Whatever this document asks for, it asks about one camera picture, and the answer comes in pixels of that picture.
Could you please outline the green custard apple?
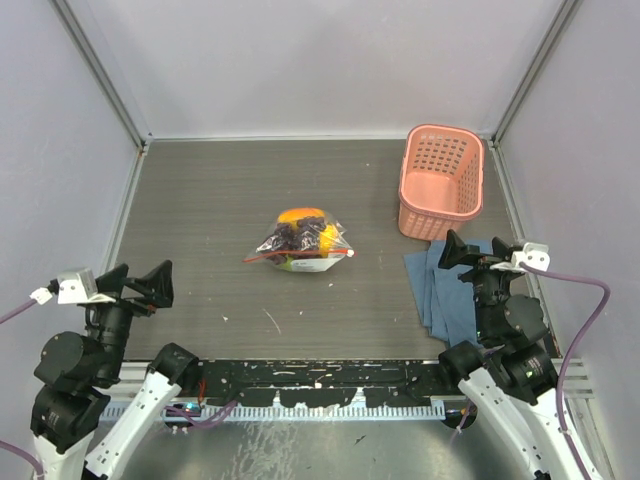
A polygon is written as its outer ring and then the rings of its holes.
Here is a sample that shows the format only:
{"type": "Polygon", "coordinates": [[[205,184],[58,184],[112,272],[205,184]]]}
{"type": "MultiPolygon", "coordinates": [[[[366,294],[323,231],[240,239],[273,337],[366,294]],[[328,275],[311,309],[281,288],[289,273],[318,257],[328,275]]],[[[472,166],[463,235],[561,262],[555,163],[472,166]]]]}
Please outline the green custard apple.
{"type": "Polygon", "coordinates": [[[276,264],[276,267],[280,270],[286,270],[286,271],[291,271],[292,270],[292,263],[293,261],[288,259],[286,261],[280,262],[278,264],[276,264]]]}

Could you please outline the dark purple grape bunch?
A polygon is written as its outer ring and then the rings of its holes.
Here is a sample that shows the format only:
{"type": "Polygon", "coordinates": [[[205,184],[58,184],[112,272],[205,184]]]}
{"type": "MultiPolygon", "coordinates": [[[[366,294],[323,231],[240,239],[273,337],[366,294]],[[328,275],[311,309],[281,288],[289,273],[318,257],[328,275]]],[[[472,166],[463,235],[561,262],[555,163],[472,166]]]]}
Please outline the dark purple grape bunch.
{"type": "Polygon", "coordinates": [[[273,232],[256,248],[256,252],[318,250],[319,233],[327,226],[325,219],[309,217],[299,220],[297,225],[297,228],[293,228],[287,223],[277,223],[273,232]]]}

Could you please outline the yellow orange mango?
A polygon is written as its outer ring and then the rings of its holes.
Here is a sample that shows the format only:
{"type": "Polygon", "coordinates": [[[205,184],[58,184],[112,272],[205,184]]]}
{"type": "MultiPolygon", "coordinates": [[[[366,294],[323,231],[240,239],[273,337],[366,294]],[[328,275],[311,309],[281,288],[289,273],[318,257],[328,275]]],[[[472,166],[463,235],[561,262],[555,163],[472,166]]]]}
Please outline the yellow orange mango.
{"type": "Polygon", "coordinates": [[[297,222],[305,218],[324,218],[325,211],[313,207],[298,207],[281,212],[277,218],[278,223],[290,224],[293,228],[297,228],[297,222]]]}

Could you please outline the clear red zip top bag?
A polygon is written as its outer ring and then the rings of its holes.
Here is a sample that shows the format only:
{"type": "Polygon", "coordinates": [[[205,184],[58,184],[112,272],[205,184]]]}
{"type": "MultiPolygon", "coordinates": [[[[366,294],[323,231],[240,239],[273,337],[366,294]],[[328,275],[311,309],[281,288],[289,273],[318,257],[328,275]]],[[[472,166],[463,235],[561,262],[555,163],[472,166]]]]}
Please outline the clear red zip top bag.
{"type": "Polygon", "coordinates": [[[344,239],[344,233],[341,223],[326,210],[288,209],[278,215],[269,233],[243,262],[266,262],[291,273],[326,272],[356,254],[344,239]]]}

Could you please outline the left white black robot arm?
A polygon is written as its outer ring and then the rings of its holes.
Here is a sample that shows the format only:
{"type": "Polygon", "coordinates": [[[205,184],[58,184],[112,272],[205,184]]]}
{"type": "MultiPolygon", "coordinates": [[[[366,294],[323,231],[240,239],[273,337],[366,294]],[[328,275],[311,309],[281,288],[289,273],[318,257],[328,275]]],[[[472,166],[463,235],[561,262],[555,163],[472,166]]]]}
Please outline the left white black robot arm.
{"type": "Polygon", "coordinates": [[[59,274],[48,293],[60,305],[85,312],[85,331],[64,331],[43,346],[34,370],[42,388],[30,428],[44,479],[119,479],[161,411],[200,384],[199,359],[185,348],[165,345],[146,369],[133,400],[106,436],[94,444],[100,417],[120,381],[132,322],[172,307],[173,264],[161,262],[146,275],[120,264],[100,276],[88,268],[59,274]]]}

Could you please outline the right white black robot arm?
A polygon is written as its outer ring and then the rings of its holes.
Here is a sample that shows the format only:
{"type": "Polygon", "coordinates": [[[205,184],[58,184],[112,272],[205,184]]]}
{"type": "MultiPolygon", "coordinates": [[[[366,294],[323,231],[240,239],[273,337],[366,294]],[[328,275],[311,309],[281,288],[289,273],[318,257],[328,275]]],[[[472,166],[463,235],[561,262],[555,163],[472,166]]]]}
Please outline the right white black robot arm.
{"type": "Polygon", "coordinates": [[[574,338],[561,365],[554,365],[542,340],[550,329],[541,302],[510,291],[513,280],[533,274],[597,286],[603,295],[587,320],[592,325],[604,310],[611,291],[602,281],[558,275],[550,271],[544,244],[509,245],[498,237],[492,250],[465,243],[450,230],[438,266],[459,274],[472,287],[478,343],[452,346],[438,357],[438,379],[444,390],[463,393],[517,460],[529,479],[599,479],[566,409],[564,381],[574,350],[574,338]]]}

